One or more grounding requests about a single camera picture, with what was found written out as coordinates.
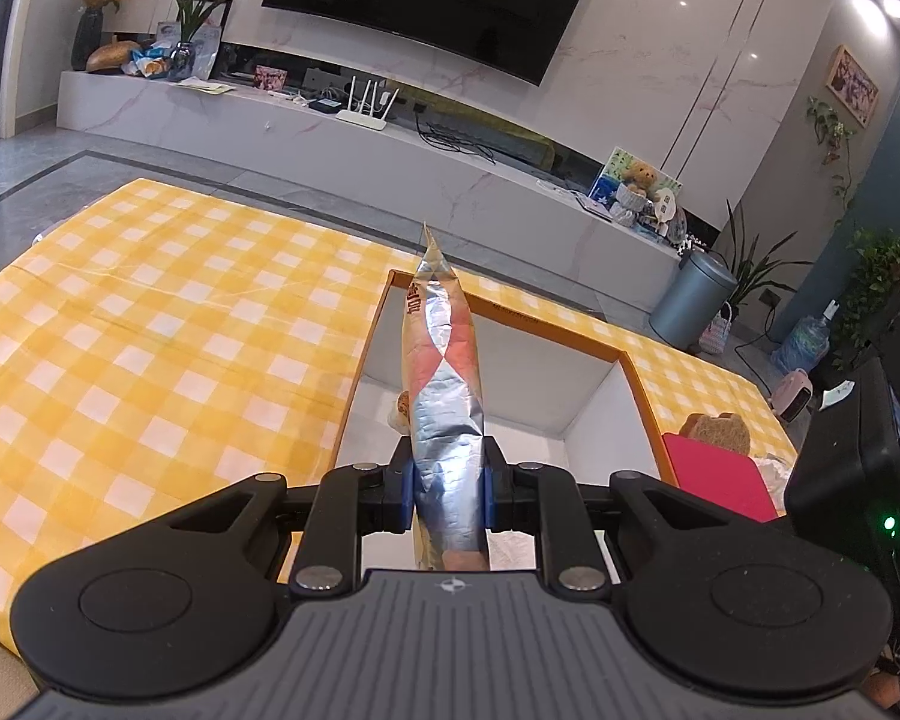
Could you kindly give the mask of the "small pink box on console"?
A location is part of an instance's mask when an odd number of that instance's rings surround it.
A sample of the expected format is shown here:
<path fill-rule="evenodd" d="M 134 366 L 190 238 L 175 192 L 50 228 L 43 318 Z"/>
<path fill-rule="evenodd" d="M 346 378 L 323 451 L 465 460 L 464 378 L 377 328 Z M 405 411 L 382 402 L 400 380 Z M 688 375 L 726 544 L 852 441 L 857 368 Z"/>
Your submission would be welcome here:
<path fill-rule="evenodd" d="M 257 65 L 253 70 L 253 86 L 261 91 L 281 91 L 287 80 L 287 71 L 283 68 Z"/>

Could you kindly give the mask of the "water bottle with pump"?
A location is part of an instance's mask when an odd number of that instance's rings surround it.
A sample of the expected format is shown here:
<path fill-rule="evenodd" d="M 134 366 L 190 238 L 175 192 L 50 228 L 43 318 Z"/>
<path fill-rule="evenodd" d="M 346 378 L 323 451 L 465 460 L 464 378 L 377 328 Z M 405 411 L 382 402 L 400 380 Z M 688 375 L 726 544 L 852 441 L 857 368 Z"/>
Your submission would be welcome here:
<path fill-rule="evenodd" d="M 775 369 L 782 374 L 795 371 L 809 374 L 813 371 L 829 351 L 831 323 L 837 310 L 839 304 L 831 301 L 820 316 L 806 316 L 798 320 L 781 346 L 770 356 Z"/>

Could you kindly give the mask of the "brown bread-shaped ornament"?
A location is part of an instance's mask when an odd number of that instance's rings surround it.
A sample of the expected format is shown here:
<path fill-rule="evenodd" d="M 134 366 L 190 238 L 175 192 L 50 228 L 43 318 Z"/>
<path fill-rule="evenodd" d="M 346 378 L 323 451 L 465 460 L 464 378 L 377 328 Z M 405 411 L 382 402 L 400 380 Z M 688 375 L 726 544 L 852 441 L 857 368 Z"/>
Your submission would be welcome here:
<path fill-rule="evenodd" d="M 136 41 L 118 41 L 95 49 L 86 60 L 87 73 L 118 73 L 133 60 L 141 46 Z"/>

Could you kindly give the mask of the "white wifi router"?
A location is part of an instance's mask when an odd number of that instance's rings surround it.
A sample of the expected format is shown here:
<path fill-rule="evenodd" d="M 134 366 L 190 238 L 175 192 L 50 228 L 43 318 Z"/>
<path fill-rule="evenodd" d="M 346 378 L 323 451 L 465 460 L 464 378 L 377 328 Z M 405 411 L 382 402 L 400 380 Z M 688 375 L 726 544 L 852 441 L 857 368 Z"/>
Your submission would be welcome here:
<path fill-rule="evenodd" d="M 386 117 L 397 102 L 400 90 L 387 82 L 367 82 L 362 93 L 357 93 L 357 76 L 351 78 L 351 88 L 347 93 L 346 105 L 336 112 L 338 121 L 357 127 L 382 132 L 386 127 Z"/>

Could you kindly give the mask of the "framed wall picture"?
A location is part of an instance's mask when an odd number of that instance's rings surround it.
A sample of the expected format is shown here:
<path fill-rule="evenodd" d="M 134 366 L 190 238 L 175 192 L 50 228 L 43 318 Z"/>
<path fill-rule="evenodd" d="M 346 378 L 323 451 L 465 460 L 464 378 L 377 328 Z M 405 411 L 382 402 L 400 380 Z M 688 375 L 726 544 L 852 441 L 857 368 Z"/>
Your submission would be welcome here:
<path fill-rule="evenodd" d="M 844 44 L 837 47 L 827 74 L 826 88 L 862 127 L 870 125 L 880 88 Z"/>

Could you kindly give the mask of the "bear-shaped brown sponge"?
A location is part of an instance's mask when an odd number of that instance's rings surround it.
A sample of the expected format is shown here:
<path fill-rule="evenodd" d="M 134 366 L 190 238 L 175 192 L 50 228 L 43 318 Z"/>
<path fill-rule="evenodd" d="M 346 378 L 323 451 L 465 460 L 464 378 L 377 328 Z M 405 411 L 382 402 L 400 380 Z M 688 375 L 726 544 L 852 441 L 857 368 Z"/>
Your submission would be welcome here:
<path fill-rule="evenodd" d="M 748 426 L 736 413 L 720 413 L 717 416 L 692 413 L 679 429 L 679 434 L 735 454 L 748 455 L 751 450 Z"/>

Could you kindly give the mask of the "pink woven basket bag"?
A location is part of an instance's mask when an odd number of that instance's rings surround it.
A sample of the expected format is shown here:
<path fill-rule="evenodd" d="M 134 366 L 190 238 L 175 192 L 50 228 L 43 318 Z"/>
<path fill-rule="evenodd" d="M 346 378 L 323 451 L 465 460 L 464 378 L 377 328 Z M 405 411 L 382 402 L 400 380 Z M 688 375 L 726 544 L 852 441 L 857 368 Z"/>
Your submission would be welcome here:
<path fill-rule="evenodd" d="M 707 355 L 720 356 L 725 351 L 733 325 L 733 305 L 725 302 L 699 337 L 699 348 Z"/>

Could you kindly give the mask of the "orange storage box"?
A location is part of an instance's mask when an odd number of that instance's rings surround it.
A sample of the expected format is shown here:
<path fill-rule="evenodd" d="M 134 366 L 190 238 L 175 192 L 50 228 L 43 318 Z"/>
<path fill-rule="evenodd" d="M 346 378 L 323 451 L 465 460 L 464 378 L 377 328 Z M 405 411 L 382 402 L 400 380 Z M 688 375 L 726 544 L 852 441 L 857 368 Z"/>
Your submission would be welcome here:
<path fill-rule="evenodd" d="M 336 468 L 386 465 L 402 437 L 386 422 L 404 392 L 401 326 L 409 284 L 388 286 L 375 314 L 356 390 L 343 422 Z M 478 342 L 484 438 L 491 436 L 509 463 L 539 461 L 567 470 L 583 494 L 596 539 L 613 518 L 613 478 L 667 479 L 660 433 L 642 397 L 635 367 L 617 349 L 590 343 L 526 314 L 464 294 Z M 418 569 L 416 507 L 402 535 L 362 540 L 362 575 L 374 569 Z M 535 568 L 533 538 L 486 528 L 489 569 Z"/>

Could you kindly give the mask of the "blue-grey trash bin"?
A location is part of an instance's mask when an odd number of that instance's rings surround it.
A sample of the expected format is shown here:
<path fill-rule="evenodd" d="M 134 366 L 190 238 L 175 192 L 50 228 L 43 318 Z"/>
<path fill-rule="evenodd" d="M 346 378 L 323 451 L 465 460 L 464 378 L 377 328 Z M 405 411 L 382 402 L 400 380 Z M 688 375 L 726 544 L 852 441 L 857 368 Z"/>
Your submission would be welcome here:
<path fill-rule="evenodd" d="M 736 278 L 720 260 L 693 250 L 652 310 L 652 332 L 673 348 L 691 348 L 736 289 Z"/>

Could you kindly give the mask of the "bushy plant on cabinet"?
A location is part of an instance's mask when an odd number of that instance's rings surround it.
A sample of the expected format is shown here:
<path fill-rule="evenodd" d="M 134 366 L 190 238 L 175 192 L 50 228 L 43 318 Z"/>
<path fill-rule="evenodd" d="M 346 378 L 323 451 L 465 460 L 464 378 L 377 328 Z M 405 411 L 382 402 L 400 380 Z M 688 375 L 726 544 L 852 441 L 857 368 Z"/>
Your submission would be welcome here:
<path fill-rule="evenodd" d="M 841 362 L 865 346 L 866 327 L 900 290 L 900 232 L 857 229 L 850 241 L 855 254 L 847 286 L 837 299 L 832 325 Z"/>

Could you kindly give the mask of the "teddy bear on console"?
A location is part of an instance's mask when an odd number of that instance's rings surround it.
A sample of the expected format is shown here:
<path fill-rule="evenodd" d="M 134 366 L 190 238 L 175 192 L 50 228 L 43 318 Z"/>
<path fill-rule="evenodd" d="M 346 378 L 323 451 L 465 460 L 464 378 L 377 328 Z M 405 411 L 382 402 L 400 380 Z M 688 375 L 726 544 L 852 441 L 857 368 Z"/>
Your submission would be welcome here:
<path fill-rule="evenodd" d="M 642 160 L 632 160 L 621 179 L 622 185 L 629 192 L 642 195 L 645 199 L 650 199 L 652 196 L 656 181 L 658 181 L 658 171 L 651 164 Z"/>

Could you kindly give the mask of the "snack packet orange foil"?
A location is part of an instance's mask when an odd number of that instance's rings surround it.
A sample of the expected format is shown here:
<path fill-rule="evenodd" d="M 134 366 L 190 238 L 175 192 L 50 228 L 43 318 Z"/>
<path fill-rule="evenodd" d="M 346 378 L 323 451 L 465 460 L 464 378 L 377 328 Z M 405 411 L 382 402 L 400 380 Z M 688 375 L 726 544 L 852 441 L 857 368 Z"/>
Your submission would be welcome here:
<path fill-rule="evenodd" d="M 401 375 L 414 461 L 416 554 L 425 571 L 489 567 L 482 465 L 484 408 L 470 304 L 436 236 L 406 289 Z"/>

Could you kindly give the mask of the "brown plush knot toy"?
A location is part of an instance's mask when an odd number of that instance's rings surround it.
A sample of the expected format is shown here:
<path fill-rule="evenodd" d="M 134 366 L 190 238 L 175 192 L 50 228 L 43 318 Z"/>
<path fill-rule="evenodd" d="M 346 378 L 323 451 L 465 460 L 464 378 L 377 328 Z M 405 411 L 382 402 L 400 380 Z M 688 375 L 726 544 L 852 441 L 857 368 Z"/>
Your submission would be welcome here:
<path fill-rule="evenodd" d="M 390 413 L 386 422 L 390 424 L 391 429 L 395 429 L 398 434 L 408 436 L 411 433 L 411 419 L 409 419 L 409 394 L 401 392 L 397 399 L 393 401 Z"/>

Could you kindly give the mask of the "hanging ivy plant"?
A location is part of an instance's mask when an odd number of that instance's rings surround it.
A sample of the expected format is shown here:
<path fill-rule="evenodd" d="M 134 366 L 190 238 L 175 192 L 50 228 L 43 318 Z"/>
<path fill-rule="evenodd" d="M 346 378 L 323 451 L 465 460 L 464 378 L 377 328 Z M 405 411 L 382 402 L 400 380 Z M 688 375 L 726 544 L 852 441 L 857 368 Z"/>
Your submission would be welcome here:
<path fill-rule="evenodd" d="M 855 130 L 837 114 L 837 110 L 823 99 L 806 99 L 806 118 L 813 128 L 816 143 L 824 149 L 821 166 L 832 172 L 832 195 L 848 210 L 854 200 L 854 166 L 852 140 Z"/>

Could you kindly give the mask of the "white tissue cloth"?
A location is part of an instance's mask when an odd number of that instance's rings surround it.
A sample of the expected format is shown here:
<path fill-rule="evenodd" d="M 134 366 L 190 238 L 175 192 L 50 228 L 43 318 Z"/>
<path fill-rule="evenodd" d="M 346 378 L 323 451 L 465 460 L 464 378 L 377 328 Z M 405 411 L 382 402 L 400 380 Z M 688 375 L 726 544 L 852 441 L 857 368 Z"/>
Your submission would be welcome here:
<path fill-rule="evenodd" d="M 754 465 L 758 468 L 759 475 L 763 478 L 764 486 L 770 495 L 775 510 L 779 514 L 785 514 L 785 488 L 787 487 L 792 466 L 774 455 L 755 458 Z"/>

